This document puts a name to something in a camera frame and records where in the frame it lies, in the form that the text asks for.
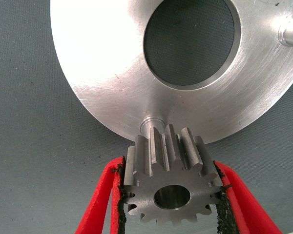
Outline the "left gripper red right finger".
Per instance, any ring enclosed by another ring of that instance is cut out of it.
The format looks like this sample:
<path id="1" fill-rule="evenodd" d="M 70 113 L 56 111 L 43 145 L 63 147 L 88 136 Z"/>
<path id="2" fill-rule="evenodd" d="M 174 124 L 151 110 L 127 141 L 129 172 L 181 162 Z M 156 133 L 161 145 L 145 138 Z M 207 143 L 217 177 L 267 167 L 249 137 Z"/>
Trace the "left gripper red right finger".
<path id="1" fill-rule="evenodd" d="M 219 234 L 280 234 L 239 175 L 229 166 L 214 161 L 220 175 L 221 202 L 216 205 Z"/>

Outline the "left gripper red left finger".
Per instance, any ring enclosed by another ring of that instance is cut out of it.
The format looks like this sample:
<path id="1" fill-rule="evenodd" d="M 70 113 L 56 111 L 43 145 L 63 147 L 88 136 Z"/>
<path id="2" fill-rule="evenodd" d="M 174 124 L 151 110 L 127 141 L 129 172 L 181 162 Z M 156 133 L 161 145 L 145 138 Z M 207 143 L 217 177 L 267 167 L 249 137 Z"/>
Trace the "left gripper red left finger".
<path id="1" fill-rule="evenodd" d="M 108 201 L 111 197 L 111 234 L 124 234 L 126 215 L 124 189 L 126 159 L 121 156 L 110 161 L 104 168 L 94 194 L 75 231 L 77 234 L 101 234 L 105 223 Z"/>

